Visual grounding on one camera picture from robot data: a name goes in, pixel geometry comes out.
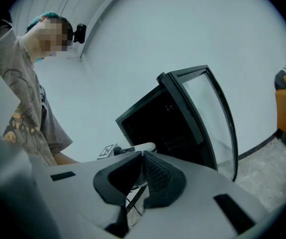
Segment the white wall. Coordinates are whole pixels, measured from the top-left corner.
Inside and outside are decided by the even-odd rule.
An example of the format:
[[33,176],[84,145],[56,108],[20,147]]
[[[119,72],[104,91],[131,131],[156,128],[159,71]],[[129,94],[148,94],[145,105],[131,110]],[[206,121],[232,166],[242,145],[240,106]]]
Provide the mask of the white wall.
[[74,141],[64,154],[80,162],[95,160],[108,145],[97,147],[93,105],[96,95],[91,90],[88,76],[79,61],[49,57],[35,64],[40,84],[45,88],[52,111]]
[[99,114],[89,142],[127,144],[114,120],[156,77],[207,64],[230,105],[241,154],[277,129],[274,77],[286,63],[286,23],[268,0],[121,0],[82,60]]

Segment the gray t-shirt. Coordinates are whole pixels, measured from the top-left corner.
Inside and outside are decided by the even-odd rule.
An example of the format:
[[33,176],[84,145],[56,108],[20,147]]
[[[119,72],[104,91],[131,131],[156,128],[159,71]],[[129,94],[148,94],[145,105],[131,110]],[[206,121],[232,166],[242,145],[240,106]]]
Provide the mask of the gray t-shirt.
[[72,140],[51,111],[22,39],[5,20],[0,23],[0,75],[21,101],[6,126],[5,139],[42,156],[46,165],[56,165],[53,156]]

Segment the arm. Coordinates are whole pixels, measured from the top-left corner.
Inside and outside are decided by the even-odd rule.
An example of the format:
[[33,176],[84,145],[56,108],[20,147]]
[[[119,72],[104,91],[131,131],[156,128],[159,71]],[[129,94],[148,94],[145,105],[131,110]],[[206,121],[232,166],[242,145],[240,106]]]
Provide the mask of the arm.
[[78,161],[75,161],[74,159],[69,158],[68,156],[62,153],[58,153],[54,155],[53,157],[54,157],[55,162],[57,162],[57,165],[69,165],[69,164],[78,163]]

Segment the curved white wall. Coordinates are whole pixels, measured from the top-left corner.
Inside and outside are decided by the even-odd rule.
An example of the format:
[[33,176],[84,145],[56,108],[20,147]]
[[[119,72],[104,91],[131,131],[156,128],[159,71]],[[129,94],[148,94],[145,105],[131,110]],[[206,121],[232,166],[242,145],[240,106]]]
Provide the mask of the curved white wall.
[[161,72],[207,64],[230,105],[241,154],[277,129],[274,77],[286,63],[286,23],[268,0],[120,0],[82,60],[98,97],[90,100],[93,142],[125,145],[114,120]]

